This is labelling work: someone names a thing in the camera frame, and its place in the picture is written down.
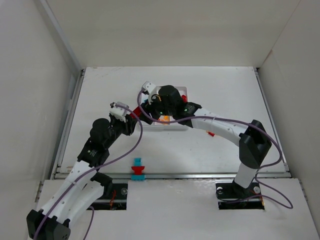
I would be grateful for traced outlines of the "red duplo brick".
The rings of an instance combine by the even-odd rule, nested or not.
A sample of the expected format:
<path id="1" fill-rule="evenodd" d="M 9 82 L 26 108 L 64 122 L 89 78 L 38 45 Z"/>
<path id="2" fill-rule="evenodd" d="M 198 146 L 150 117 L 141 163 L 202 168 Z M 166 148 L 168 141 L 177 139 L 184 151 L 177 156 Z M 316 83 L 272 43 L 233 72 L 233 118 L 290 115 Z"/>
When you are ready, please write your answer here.
<path id="1" fill-rule="evenodd" d="M 130 117 L 132 119 L 139 119 L 142 114 L 141 109 L 137 106 L 132 112 L 130 113 Z"/>

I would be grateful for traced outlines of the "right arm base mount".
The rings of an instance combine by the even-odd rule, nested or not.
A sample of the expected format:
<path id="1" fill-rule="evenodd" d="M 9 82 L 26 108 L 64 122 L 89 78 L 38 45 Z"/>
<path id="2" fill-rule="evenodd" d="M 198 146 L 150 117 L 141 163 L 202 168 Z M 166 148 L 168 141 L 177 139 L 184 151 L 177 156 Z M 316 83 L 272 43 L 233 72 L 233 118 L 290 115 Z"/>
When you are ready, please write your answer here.
<path id="1" fill-rule="evenodd" d="M 252 182 L 243 188 L 234 182 L 217 182 L 215 184 L 219 210 L 264 210 L 261 188 Z"/>

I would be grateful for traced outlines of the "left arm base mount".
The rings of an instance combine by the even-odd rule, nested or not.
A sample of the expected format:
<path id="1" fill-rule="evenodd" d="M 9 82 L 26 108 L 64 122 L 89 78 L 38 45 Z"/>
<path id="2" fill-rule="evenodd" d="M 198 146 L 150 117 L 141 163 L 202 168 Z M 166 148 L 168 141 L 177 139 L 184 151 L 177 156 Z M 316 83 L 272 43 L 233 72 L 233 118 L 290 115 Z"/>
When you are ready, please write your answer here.
<path id="1" fill-rule="evenodd" d="M 103 173 L 94 176 L 92 180 L 98 181 L 104 187 L 102 196 L 90 205 L 94 210 L 122 211 L 127 209 L 127 181 L 113 180 Z"/>

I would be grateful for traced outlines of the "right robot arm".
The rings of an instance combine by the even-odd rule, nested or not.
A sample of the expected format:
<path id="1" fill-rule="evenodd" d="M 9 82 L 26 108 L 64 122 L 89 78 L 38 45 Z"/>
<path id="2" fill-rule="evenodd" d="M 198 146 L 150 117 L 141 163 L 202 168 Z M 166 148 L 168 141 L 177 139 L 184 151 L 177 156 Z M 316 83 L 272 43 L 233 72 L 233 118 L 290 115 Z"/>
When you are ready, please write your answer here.
<path id="1" fill-rule="evenodd" d="M 239 149 L 240 166 L 233 182 L 243 189 L 251 185 L 272 146 L 261 122 L 222 118 L 197 103 L 186 101 L 172 85 L 157 87 L 145 82 L 137 102 L 149 123 L 158 123 L 161 116 L 170 116 L 171 124 L 208 131 L 235 144 Z"/>

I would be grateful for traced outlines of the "teal frog duplo piece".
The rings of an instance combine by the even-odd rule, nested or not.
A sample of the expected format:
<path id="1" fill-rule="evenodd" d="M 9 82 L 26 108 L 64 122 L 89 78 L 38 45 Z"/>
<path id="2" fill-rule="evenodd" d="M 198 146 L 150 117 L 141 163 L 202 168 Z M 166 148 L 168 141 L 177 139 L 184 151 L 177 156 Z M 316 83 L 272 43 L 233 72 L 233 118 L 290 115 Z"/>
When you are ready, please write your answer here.
<path id="1" fill-rule="evenodd" d="M 132 181 L 144 181 L 146 179 L 145 174 L 143 173 L 145 166 L 142 164 L 141 158 L 134 158 L 133 166 L 131 170 L 133 171 L 131 175 Z"/>

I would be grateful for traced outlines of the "orange lego brick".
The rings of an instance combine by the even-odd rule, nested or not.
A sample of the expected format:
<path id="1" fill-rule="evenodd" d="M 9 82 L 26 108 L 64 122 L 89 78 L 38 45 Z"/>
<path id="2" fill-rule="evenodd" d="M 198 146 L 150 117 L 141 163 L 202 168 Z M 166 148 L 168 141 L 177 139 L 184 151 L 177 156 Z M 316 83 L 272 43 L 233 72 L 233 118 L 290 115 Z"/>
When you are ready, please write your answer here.
<path id="1" fill-rule="evenodd" d="M 161 116 L 158 120 L 160 121 L 160 123 L 161 123 L 162 125 L 169 125 L 169 124 L 170 124 L 169 122 L 170 122 L 170 120 L 171 120 L 171 117 L 168 116 L 168 115 L 164 115 L 164 116 Z"/>

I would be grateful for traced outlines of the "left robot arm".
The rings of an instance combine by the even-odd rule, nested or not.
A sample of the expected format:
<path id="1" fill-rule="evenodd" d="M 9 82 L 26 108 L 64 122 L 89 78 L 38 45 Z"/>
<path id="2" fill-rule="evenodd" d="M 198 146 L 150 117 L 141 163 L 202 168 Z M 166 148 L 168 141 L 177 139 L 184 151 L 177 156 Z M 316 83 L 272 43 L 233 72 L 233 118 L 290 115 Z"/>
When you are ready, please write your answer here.
<path id="1" fill-rule="evenodd" d="M 39 210 L 33 209 L 27 215 L 31 239 L 67 240 L 81 214 L 95 200 L 111 194 L 113 179 L 99 170 L 108 165 L 111 145 L 120 135 L 132 135 L 141 121 L 133 112 L 122 116 L 110 113 L 109 117 L 93 122 L 90 136 L 59 190 Z"/>

